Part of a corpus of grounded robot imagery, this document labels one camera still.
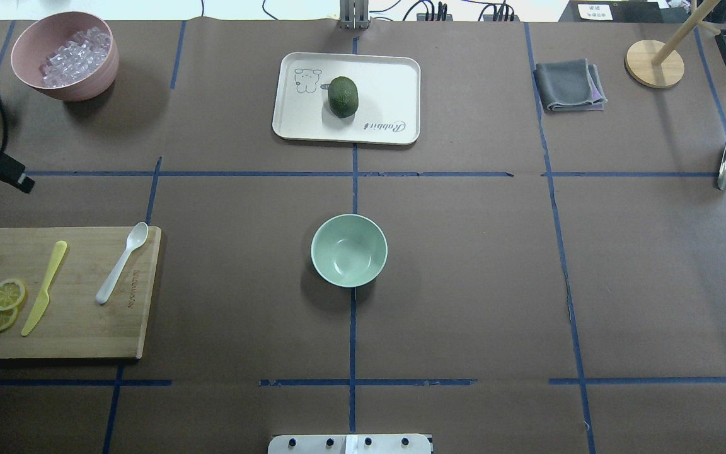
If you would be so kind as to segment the mint green bowl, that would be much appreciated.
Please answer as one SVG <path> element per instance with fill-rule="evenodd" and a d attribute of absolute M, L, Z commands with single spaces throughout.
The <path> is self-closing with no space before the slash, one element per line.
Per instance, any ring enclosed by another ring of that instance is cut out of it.
<path fill-rule="evenodd" d="M 316 230 L 310 246 L 314 269 L 335 286 L 356 288 L 374 281 L 386 265 L 388 243 L 383 230 L 358 214 L 340 214 Z"/>

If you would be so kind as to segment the lemon slice upper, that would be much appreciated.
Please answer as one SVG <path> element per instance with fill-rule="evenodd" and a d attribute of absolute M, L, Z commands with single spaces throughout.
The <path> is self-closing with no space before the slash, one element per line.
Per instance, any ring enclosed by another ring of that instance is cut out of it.
<path fill-rule="evenodd" d="M 0 281 L 0 311 L 11 310 L 22 304 L 28 290 L 21 279 L 4 279 Z"/>

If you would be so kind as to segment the wooden mug tree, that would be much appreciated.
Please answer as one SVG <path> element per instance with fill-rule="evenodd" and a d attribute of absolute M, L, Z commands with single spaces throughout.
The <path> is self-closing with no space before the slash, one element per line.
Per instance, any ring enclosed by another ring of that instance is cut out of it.
<path fill-rule="evenodd" d="M 666 89 L 676 85 L 684 75 L 684 61 L 676 51 L 689 33 L 697 26 L 718 35 L 721 29 L 705 21 L 718 5 L 718 1 L 703 1 L 697 6 L 691 1 L 691 14 L 665 43 L 659 40 L 640 40 L 626 52 L 625 68 L 628 74 L 644 86 Z"/>

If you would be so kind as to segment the aluminium frame post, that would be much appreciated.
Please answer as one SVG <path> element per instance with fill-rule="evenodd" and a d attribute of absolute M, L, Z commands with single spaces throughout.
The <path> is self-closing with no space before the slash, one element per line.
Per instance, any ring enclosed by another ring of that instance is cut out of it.
<path fill-rule="evenodd" d="M 368 0 L 340 0 L 339 6 L 339 28 L 366 30 L 371 25 L 371 10 Z"/>

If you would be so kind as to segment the pink bowl with ice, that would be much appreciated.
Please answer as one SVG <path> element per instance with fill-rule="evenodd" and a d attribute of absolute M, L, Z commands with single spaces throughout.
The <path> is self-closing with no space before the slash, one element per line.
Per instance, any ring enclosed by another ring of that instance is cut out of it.
<path fill-rule="evenodd" d="M 112 29 L 84 12 L 58 13 L 17 38 L 11 66 L 26 85 L 64 102 L 92 100 L 115 81 L 119 53 Z"/>

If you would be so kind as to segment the yellow plastic knife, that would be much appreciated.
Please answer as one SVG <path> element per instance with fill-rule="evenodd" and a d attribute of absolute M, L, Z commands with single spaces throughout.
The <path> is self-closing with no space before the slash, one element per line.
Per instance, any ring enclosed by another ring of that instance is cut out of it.
<path fill-rule="evenodd" d="M 38 288 L 37 298 L 35 298 L 34 305 L 26 319 L 26 322 L 24 323 L 24 326 L 22 327 L 20 333 L 22 337 L 29 336 L 29 334 L 32 333 L 32 330 L 37 327 L 38 322 L 49 307 L 49 303 L 51 301 L 49 291 L 53 279 L 55 278 L 55 274 L 59 270 L 61 262 L 64 260 L 64 256 L 66 256 L 67 250 L 68 243 L 64 240 L 59 240 L 53 245 L 48 265 L 44 271 L 43 281 Z"/>

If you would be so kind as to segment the cream rabbit tray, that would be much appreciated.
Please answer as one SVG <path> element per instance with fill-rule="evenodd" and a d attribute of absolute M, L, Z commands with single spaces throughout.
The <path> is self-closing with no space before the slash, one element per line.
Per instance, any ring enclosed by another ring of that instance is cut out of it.
<path fill-rule="evenodd" d="M 285 140 L 407 146 L 420 135 L 421 70 L 406 57 L 293 52 L 272 129 Z"/>

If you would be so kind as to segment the folded grey cloth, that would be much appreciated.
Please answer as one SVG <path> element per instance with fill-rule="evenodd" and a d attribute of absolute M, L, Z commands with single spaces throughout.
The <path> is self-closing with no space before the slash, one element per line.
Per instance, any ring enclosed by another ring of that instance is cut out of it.
<path fill-rule="evenodd" d="M 550 112 L 602 111 L 608 102 L 597 66 L 587 59 L 537 63 L 534 78 Z"/>

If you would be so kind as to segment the white plastic spoon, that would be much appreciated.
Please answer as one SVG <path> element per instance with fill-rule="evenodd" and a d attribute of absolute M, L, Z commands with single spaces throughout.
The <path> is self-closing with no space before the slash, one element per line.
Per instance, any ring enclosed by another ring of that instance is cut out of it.
<path fill-rule="evenodd" d="M 125 264 L 129 260 L 130 255 L 132 255 L 133 251 L 139 249 L 139 247 L 142 247 L 142 245 L 145 244 L 147 236 L 149 236 L 149 225 L 145 222 L 139 222 L 130 230 L 129 235 L 126 238 L 123 253 L 121 253 L 107 278 L 104 279 L 103 284 L 95 294 L 95 302 L 98 305 L 106 304 L 109 297 L 112 295 L 112 291 L 115 288 L 119 276 L 124 270 Z"/>

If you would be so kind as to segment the wooden cutting board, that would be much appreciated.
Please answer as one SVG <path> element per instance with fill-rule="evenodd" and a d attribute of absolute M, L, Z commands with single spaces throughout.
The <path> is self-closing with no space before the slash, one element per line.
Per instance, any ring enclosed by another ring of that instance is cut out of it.
<path fill-rule="evenodd" d="M 28 290 L 16 323 L 0 332 L 0 359 L 140 359 L 162 245 L 160 228 L 150 227 L 145 244 L 130 254 L 106 304 L 95 301 L 129 232 L 127 226 L 0 229 L 0 281 L 22 279 Z M 52 247 L 60 240 L 68 250 L 49 287 L 48 308 L 32 333 L 22 336 Z"/>

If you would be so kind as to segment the black label box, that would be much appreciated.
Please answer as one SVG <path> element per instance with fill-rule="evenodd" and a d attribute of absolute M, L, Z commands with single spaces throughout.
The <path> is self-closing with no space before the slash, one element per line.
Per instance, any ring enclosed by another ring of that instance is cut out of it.
<path fill-rule="evenodd" d="M 568 1 L 558 22 L 663 23 L 657 2 Z"/>

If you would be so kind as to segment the green avocado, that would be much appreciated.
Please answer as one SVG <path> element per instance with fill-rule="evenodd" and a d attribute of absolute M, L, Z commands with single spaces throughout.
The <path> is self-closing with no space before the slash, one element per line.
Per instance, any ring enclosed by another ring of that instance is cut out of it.
<path fill-rule="evenodd" d="M 328 85 L 328 105 L 338 118 L 345 119 L 355 115 L 359 109 L 357 84 L 346 76 L 334 78 Z"/>

